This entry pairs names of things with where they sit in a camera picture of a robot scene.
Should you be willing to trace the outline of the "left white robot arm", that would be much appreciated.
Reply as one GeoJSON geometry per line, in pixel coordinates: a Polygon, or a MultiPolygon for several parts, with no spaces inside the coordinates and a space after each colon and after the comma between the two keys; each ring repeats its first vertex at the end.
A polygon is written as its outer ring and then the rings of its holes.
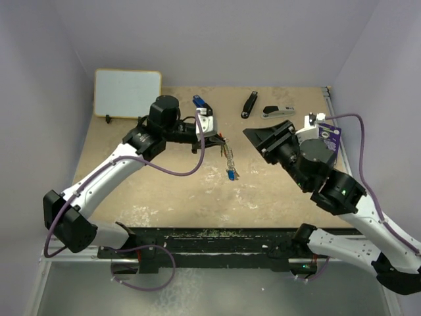
{"type": "Polygon", "coordinates": [[[110,248],[121,258],[135,252],[136,236],[122,223],[99,224],[90,217],[101,202],[127,177],[145,166],[173,176],[189,176],[202,165],[205,149],[226,142],[218,133],[213,109],[198,95],[193,96],[194,122],[181,118],[179,101],[170,95],[160,95],[149,108],[148,115],[139,117],[117,145],[116,149],[85,178],[61,193],[50,190],[43,197],[43,216],[48,230],[43,254],[47,258],[52,237],[63,244],[64,250],[78,253],[88,246],[110,248]],[[167,143],[189,144],[192,153],[200,155],[191,171],[175,172],[160,167],[152,160],[167,143]]]}

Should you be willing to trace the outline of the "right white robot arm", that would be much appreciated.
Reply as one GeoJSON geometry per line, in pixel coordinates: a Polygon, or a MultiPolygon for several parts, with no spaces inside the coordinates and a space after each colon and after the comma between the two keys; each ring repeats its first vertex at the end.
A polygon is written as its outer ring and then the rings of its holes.
{"type": "Polygon", "coordinates": [[[340,259],[368,271],[397,294],[420,292],[420,242],[370,208],[373,197],[352,176],[335,169],[336,154],[322,139],[304,137],[289,120],[243,133],[268,164],[280,164],[302,192],[310,193],[317,207],[364,236],[352,240],[302,224],[292,243],[297,256],[314,253],[340,259]]]}

